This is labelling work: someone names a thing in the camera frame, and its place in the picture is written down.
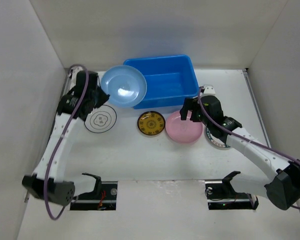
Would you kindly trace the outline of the pink plate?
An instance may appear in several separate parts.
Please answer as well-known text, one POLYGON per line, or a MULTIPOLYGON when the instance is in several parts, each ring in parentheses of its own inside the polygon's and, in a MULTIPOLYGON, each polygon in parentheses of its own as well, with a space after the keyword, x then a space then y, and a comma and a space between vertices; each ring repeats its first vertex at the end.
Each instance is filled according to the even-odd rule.
POLYGON ((192 144, 196 142, 203 133, 203 124, 190 120, 191 113, 186 120, 181 120, 179 111, 173 112, 166 120, 165 130, 167 135, 176 143, 192 144))

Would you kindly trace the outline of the light blue plate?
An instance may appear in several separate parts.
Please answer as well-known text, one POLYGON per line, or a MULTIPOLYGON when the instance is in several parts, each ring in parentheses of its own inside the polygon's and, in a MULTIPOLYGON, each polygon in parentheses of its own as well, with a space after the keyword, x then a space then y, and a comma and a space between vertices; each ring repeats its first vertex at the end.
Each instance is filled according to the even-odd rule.
POLYGON ((109 103, 120 108, 132 108, 146 96, 147 81, 144 75, 129 65, 117 65, 102 76, 100 86, 109 95, 109 103))

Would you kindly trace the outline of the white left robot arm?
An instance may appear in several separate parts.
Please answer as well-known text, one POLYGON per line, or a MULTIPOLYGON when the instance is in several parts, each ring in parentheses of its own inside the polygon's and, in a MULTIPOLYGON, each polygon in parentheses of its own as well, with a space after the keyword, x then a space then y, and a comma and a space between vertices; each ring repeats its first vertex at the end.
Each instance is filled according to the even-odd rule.
POLYGON ((84 128, 88 115, 109 99, 98 85, 97 72, 81 70, 75 79, 75 85, 58 103, 53 130, 39 164, 22 179, 22 186, 34 198, 63 207, 76 196, 97 198, 103 190, 101 177, 91 173, 65 178, 70 150, 79 130, 84 128))

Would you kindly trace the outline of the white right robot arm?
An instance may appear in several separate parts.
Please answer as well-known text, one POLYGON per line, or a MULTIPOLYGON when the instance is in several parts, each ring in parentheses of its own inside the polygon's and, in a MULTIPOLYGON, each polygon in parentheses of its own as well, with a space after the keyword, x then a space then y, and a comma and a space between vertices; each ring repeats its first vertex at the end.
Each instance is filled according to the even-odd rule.
POLYGON ((263 173, 252 177, 233 171, 222 181, 222 193, 229 198, 238 193, 262 196, 281 210, 295 207, 300 199, 300 160, 257 141, 232 117, 225 116, 220 101, 213 95, 186 98, 179 111, 181 120, 205 125, 224 144, 240 152, 263 173))

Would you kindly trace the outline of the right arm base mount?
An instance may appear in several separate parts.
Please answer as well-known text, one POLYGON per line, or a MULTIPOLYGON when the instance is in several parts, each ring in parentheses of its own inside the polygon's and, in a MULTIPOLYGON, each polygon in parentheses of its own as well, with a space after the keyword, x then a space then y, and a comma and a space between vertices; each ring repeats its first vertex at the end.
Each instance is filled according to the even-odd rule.
POLYGON ((205 180, 204 194, 207 198, 209 210, 253 210, 259 206, 257 196, 250 193, 236 192, 231 180, 239 175, 240 171, 233 171, 223 179, 205 180))

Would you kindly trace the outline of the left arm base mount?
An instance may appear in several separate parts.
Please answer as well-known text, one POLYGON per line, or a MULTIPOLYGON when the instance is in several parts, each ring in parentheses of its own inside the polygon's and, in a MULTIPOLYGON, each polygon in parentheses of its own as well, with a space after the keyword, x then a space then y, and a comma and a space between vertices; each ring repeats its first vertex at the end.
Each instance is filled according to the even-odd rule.
POLYGON ((87 191, 83 184, 79 183, 79 192, 70 203, 70 211, 115 211, 117 208, 118 182, 102 181, 100 176, 90 173, 82 174, 88 183, 93 183, 93 190, 87 191))

